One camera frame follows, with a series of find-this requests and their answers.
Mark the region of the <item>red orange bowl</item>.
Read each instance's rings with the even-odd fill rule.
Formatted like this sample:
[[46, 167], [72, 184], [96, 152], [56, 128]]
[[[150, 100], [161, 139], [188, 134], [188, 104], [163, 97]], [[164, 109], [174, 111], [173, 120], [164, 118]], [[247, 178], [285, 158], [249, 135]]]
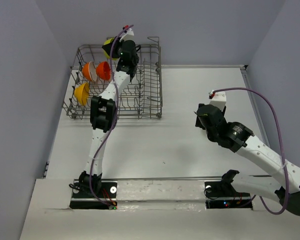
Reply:
[[111, 79], [111, 68], [107, 61], [100, 62], [96, 67], [97, 76], [104, 81], [109, 81]]

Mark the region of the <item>white bowl orange outside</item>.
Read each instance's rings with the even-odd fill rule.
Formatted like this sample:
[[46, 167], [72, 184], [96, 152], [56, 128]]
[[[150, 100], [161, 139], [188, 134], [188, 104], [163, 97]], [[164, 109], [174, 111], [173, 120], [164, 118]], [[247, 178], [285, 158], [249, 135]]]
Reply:
[[90, 81], [90, 82], [96, 82], [97, 81], [97, 73], [96, 73], [96, 67], [93, 61], [87, 62], [82, 70], [83, 77]]

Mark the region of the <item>yellow bowl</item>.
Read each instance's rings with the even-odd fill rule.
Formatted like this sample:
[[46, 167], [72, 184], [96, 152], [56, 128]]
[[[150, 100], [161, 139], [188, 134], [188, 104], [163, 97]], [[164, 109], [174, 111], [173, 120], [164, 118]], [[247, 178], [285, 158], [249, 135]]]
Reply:
[[88, 83], [83, 83], [74, 89], [74, 97], [81, 106], [86, 106], [90, 94], [90, 86]]

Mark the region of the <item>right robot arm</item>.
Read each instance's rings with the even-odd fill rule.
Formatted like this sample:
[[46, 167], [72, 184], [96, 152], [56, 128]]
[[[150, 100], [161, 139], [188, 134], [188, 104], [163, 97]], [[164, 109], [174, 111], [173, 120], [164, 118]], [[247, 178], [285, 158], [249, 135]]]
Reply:
[[200, 103], [195, 114], [196, 127], [206, 131], [209, 141], [251, 161], [268, 174], [267, 177], [255, 177], [230, 169], [220, 181], [209, 183], [209, 195], [258, 195], [286, 206], [288, 212], [300, 216], [300, 167], [282, 160], [242, 123], [228, 122], [218, 107]]

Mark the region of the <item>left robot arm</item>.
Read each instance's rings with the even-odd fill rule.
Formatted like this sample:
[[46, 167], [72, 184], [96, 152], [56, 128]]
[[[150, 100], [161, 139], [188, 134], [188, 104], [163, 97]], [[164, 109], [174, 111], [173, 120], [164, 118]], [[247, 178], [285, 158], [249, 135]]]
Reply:
[[[78, 188], [94, 198], [102, 188], [103, 158], [110, 133], [118, 119], [119, 97], [123, 89], [131, 83], [137, 73], [140, 46], [133, 40], [112, 39], [102, 46], [109, 61], [103, 61], [90, 72], [91, 81], [108, 82], [102, 93], [88, 99], [90, 88], [81, 85], [75, 93], [82, 104], [90, 103], [89, 121], [92, 127], [92, 141], [86, 166], [78, 178]], [[110, 61], [117, 60], [115, 71]]]

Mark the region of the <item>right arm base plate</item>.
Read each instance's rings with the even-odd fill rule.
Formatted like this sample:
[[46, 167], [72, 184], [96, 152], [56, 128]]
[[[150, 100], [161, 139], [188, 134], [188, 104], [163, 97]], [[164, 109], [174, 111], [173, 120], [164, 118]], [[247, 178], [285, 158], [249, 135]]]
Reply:
[[253, 209], [252, 196], [246, 192], [237, 192], [232, 186], [227, 188], [220, 181], [204, 183], [205, 207], [212, 209]]

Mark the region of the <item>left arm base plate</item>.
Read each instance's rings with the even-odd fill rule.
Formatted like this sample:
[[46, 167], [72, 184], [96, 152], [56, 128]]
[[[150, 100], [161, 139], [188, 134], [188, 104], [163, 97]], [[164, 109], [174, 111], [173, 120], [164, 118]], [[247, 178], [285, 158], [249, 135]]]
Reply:
[[68, 185], [71, 190], [71, 199], [69, 207], [73, 210], [117, 210], [117, 181], [103, 181], [101, 189], [95, 195], [90, 189], [81, 189], [79, 182]]

